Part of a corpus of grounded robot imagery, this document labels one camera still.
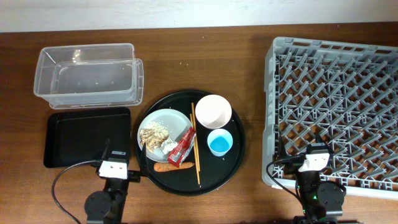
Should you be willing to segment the blue cup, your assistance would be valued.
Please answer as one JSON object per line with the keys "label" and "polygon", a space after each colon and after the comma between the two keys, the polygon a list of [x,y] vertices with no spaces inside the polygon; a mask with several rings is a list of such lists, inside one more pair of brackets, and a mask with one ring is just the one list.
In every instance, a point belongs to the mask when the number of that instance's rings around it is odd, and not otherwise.
{"label": "blue cup", "polygon": [[226,129],[215,129],[207,137],[207,144],[214,156],[224,156],[233,145],[233,137]]}

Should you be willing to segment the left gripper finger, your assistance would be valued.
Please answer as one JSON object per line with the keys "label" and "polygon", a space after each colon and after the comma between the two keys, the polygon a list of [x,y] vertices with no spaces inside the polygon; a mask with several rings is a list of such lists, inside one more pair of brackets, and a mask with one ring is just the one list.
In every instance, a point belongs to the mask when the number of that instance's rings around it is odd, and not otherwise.
{"label": "left gripper finger", "polygon": [[101,156],[101,160],[105,161],[107,159],[107,153],[108,153],[108,147],[110,145],[110,139],[107,139],[105,142],[105,149],[103,151],[103,154]]}
{"label": "left gripper finger", "polygon": [[148,173],[149,173],[149,169],[147,166],[146,143],[144,143],[142,146],[139,167],[140,167],[140,176],[147,177]]}

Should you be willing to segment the wooden chopstick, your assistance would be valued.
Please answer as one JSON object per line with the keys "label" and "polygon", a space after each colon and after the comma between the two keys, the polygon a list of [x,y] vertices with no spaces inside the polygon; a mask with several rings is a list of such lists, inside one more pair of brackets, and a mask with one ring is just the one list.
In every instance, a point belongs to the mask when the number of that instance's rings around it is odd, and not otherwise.
{"label": "wooden chopstick", "polygon": [[[192,126],[193,126],[194,130],[196,131],[196,127],[195,127],[195,125],[193,124],[193,116],[192,116],[192,114],[190,114],[190,121],[191,121],[191,123],[192,123]],[[195,166],[196,166],[196,170],[197,170],[197,172],[199,172],[199,171],[200,171],[200,166],[199,166],[199,158],[198,158],[198,150],[197,150],[197,143],[196,143],[196,141],[197,141],[197,139],[196,139],[196,135],[195,135],[195,137],[193,138],[193,150],[194,150],[194,157],[195,157]]]}
{"label": "wooden chopstick", "polygon": [[192,113],[191,113],[192,125],[196,132],[195,137],[194,137],[195,165],[196,165],[196,170],[197,170],[197,181],[198,181],[198,185],[200,185],[200,157],[199,157],[199,152],[198,152],[197,129],[196,129],[196,121],[195,121],[195,105],[194,105],[194,103],[191,103],[191,107],[192,107]]}

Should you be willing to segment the grey plate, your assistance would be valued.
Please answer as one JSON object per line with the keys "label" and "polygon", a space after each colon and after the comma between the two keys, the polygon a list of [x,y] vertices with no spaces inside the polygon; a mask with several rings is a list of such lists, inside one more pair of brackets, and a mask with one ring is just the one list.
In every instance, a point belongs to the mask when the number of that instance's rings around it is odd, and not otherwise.
{"label": "grey plate", "polygon": [[[183,135],[188,131],[189,128],[192,127],[192,124],[189,118],[173,109],[160,109],[154,112],[149,113],[139,125],[138,133],[137,133],[137,143],[138,143],[138,151],[142,151],[141,137],[139,131],[143,128],[148,128],[150,124],[158,123],[163,126],[166,131],[169,133],[169,138],[175,142],[179,142]],[[153,150],[154,152],[150,152],[147,150],[146,155],[148,159],[151,159],[155,162],[168,162],[167,157],[168,154],[164,154],[161,148],[156,148]]]}

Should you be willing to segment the red snack wrapper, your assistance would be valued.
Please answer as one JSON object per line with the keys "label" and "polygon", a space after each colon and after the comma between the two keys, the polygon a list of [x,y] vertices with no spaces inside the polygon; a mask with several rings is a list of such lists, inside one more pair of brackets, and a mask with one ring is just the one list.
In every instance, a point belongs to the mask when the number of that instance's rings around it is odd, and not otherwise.
{"label": "red snack wrapper", "polygon": [[195,135],[196,131],[193,127],[190,127],[178,142],[177,146],[169,153],[167,160],[170,164],[177,168],[181,166],[182,162],[190,153]]}

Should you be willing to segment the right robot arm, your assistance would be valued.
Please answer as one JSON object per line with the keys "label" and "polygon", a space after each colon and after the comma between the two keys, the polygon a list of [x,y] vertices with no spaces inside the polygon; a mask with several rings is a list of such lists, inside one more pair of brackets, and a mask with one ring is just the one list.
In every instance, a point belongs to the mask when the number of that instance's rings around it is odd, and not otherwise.
{"label": "right robot arm", "polygon": [[277,163],[284,166],[284,173],[295,177],[295,195],[303,207],[303,215],[293,218],[293,223],[337,223],[343,214],[346,188],[329,180],[321,180],[320,174],[329,165],[334,152],[320,137],[309,143],[304,152],[288,155],[282,139],[279,139]]}

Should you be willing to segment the foil wrapper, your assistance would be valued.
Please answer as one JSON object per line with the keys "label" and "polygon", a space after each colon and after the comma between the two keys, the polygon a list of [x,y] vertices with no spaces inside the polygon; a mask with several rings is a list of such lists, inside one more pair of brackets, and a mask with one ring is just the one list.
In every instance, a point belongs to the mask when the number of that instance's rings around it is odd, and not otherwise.
{"label": "foil wrapper", "polygon": [[167,138],[160,146],[163,154],[167,155],[169,152],[173,151],[175,147],[177,147],[178,143],[174,140]]}

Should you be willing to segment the food scraps and rice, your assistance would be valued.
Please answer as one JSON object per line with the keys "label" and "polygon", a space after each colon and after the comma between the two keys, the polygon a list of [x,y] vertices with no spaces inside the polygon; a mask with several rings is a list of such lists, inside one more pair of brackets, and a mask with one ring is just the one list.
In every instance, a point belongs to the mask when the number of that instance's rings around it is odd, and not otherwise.
{"label": "food scraps and rice", "polygon": [[169,137],[169,132],[160,123],[151,121],[139,131],[139,136],[140,145],[146,145],[146,149],[153,153]]}

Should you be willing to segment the orange carrot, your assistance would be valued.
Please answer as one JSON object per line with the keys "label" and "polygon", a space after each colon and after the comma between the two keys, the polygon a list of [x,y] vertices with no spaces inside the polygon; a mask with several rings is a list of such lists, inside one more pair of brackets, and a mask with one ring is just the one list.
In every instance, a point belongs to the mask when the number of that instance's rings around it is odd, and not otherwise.
{"label": "orange carrot", "polygon": [[170,172],[170,171],[174,171],[174,170],[189,169],[189,168],[193,167],[194,165],[195,164],[192,162],[183,162],[178,167],[176,167],[170,163],[156,162],[154,164],[154,170],[156,172]]}

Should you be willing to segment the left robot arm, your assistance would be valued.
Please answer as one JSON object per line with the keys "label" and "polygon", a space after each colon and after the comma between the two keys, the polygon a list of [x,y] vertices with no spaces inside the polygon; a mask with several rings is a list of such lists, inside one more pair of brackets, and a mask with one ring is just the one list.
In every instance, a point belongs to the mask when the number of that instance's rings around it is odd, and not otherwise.
{"label": "left robot arm", "polygon": [[145,146],[141,151],[139,170],[129,170],[128,154],[110,151],[109,145],[107,142],[96,168],[97,175],[105,180],[104,189],[93,192],[85,201],[87,223],[121,223],[129,184],[139,183],[149,174]]}

